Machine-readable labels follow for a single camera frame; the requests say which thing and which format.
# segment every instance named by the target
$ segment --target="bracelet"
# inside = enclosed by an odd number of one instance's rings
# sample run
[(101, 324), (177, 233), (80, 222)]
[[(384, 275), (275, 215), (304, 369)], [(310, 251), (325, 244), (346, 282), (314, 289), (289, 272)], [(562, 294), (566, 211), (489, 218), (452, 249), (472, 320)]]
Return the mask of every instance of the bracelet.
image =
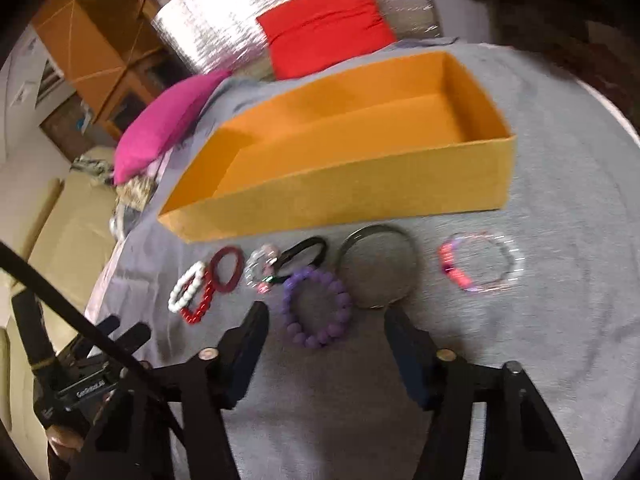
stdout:
[(244, 270), (246, 284), (251, 288), (255, 288), (260, 294), (269, 292), (273, 285), (285, 283), (291, 277), (291, 275), (278, 276), (278, 271), (302, 251), (316, 245), (320, 246), (320, 251), (308, 266), (319, 267), (324, 262), (328, 249), (328, 244), (322, 237), (312, 236), (282, 253), (273, 244), (263, 245), (257, 251), (254, 251), (247, 260), (246, 269)]
[(180, 310), (191, 303), (195, 293), (202, 285), (206, 264), (195, 262), (187, 272), (185, 272), (174, 286), (174, 290), (169, 294), (168, 307), (171, 312)]
[(395, 234), (401, 237), (405, 242), (407, 242), (414, 257), (414, 264), (412, 266), (412, 271), (409, 272), (406, 276), (406, 290), (404, 290), (401, 294), (383, 304), (374, 304), (367, 306), (356, 302), (355, 306), (357, 306), (358, 308), (382, 308), (384, 306), (392, 306), (399, 301), (404, 300), (404, 298), (411, 294), (418, 283), (420, 271), (420, 256), (418, 247), (409, 233), (392, 224), (372, 224), (363, 227), (362, 229), (359, 229), (349, 235), (338, 250), (338, 257), (335, 263), (335, 273), (340, 276), (340, 270), (342, 269), (342, 262), (344, 261), (344, 257), (355, 244), (357, 244), (361, 240), (364, 240), (364, 238), (379, 233)]
[[(226, 283), (221, 283), (220, 277), (218, 275), (218, 266), (222, 258), (227, 256), (228, 254), (234, 254), (236, 256), (236, 268), (234, 269), (234, 273), (231, 276), (231, 279), (229, 279), (229, 281)], [(242, 275), (242, 268), (244, 267), (244, 253), (237, 247), (223, 247), (213, 255), (208, 266), (206, 266), (203, 262), (196, 262), (195, 264), (193, 264), (192, 268), (196, 266), (198, 267), (198, 269), (204, 266), (204, 272), (202, 273), (199, 281), (196, 282), (195, 277), (190, 275), (191, 269), (188, 270), (185, 275), (180, 280), (178, 280), (178, 283), (175, 285), (174, 290), (172, 291), (172, 295), (169, 298), (169, 310), (174, 313), (180, 312), (182, 318), (189, 324), (199, 323), (202, 320), (202, 317), (211, 306), (211, 300), (213, 298), (214, 292), (219, 291), (222, 294), (228, 294), (236, 289), (236, 286), (238, 286), (238, 282), (240, 281), (240, 276)], [(205, 283), (205, 288), (202, 299), (200, 300), (200, 304), (197, 309), (194, 312), (191, 312), (188, 309), (188, 305), (189, 303), (191, 303), (193, 296), (200, 288), (200, 285), (203, 281)], [(180, 292), (183, 291), (185, 287), (187, 287), (187, 291), (183, 293), (180, 300), (175, 301), (175, 297), (177, 297), (177, 295), (180, 294)], [(193, 293), (188, 295), (188, 292), (190, 290), (192, 290)]]
[[(495, 280), (488, 282), (475, 283), (466, 273), (456, 266), (454, 253), (466, 241), (485, 240), (500, 249), (508, 262), (508, 268)], [(498, 292), (500, 290), (508, 290), (518, 281), (524, 272), (524, 256), (516, 247), (515, 241), (503, 234), (491, 234), (489, 232), (481, 232), (477, 234), (460, 234), (451, 235), (438, 248), (438, 256), (442, 271), (449, 279), (467, 292)]]
[[(306, 334), (298, 320), (298, 316), (291, 311), (292, 297), (296, 289), (305, 280), (324, 285), (327, 290), (335, 295), (335, 303), (338, 305), (338, 310), (334, 313), (334, 321), (315, 335)], [(287, 334), (291, 336), (295, 344), (307, 348), (322, 348), (327, 346), (333, 339), (338, 339), (344, 335), (346, 325), (351, 319), (351, 297), (334, 273), (307, 266), (294, 272), (284, 283), (284, 287), (282, 314), (284, 315)]]

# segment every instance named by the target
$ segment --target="bolt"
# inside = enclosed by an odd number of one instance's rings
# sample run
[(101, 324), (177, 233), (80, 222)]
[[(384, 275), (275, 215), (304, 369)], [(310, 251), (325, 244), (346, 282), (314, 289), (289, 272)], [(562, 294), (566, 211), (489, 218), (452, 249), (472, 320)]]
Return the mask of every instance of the bolt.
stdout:
[(448, 348), (441, 348), (436, 352), (436, 357), (441, 361), (451, 362), (455, 361), (456, 353), (453, 350), (449, 350)]
[(215, 348), (203, 348), (198, 352), (198, 357), (203, 361), (211, 361), (218, 357), (218, 350)]
[(517, 375), (522, 371), (522, 365), (517, 361), (507, 361), (504, 365), (513, 375)]

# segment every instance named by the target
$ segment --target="open cardboard box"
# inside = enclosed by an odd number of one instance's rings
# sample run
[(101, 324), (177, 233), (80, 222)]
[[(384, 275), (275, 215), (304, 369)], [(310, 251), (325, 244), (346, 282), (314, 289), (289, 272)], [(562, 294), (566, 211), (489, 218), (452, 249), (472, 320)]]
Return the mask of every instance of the open cardboard box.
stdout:
[(222, 124), (159, 221), (188, 242), (496, 209), (514, 137), (450, 54), (365, 65)]

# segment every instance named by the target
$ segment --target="red cushion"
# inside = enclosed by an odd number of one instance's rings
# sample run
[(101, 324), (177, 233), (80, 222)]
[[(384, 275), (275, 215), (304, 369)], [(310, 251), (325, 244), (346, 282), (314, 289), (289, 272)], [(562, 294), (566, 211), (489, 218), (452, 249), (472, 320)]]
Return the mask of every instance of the red cushion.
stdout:
[(258, 23), (278, 79), (312, 74), (396, 40), (376, 0), (289, 0)]

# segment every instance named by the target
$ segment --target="foil insulation sheet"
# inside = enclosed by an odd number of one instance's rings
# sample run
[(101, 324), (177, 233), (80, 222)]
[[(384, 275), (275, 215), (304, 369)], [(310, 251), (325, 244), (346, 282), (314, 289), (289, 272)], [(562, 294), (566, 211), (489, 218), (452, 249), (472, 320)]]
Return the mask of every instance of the foil insulation sheet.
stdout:
[[(267, 38), (256, 17), (287, 0), (170, 0), (153, 25), (193, 73), (238, 69), (260, 58)], [(377, 0), (398, 38), (438, 36), (430, 0)]]

